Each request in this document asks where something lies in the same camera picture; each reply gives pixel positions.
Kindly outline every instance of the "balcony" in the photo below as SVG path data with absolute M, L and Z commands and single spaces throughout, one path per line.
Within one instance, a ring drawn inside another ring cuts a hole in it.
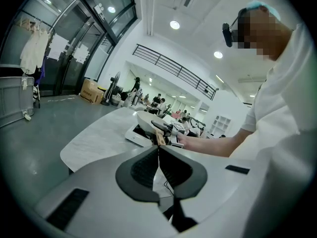
M 213 89 L 209 84 L 207 84 L 197 75 L 192 73 L 190 70 L 180 65 L 179 63 L 173 61 L 172 59 L 140 44 L 137 44 L 137 47 L 132 55 L 142 58 L 168 71 L 169 73 L 182 79 L 187 84 L 206 95 L 209 99 L 213 99 L 215 89 Z

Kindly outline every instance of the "cardboard box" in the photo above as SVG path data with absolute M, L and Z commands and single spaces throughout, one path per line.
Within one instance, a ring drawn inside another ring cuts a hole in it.
M 103 98 L 104 92 L 98 89 L 97 82 L 89 79 L 84 80 L 80 96 L 91 104 L 99 104 Z

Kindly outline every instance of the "gray floor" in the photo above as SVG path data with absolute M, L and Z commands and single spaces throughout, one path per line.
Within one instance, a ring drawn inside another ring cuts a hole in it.
M 0 129 L 1 170 L 14 195 L 31 207 L 68 177 L 60 151 L 113 106 L 91 105 L 79 96 L 46 97 L 25 119 Z

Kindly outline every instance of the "hand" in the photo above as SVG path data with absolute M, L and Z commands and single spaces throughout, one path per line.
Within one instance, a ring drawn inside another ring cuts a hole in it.
M 188 146 L 188 137 L 187 136 L 185 136 L 184 134 L 182 134 L 182 133 L 178 133 L 177 134 L 177 139 L 178 139 L 178 143 L 180 143 L 180 144 L 183 144 L 184 145 L 184 148 L 186 148 L 186 146 Z

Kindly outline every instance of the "cable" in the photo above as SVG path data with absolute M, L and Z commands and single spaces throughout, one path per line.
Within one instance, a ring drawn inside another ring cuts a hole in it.
M 170 190 L 167 184 L 168 184 L 168 181 L 166 180 L 166 182 L 164 182 L 164 186 L 170 191 L 170 193 L 172 193 L 172 195 L 174 195 L 174 193 Z

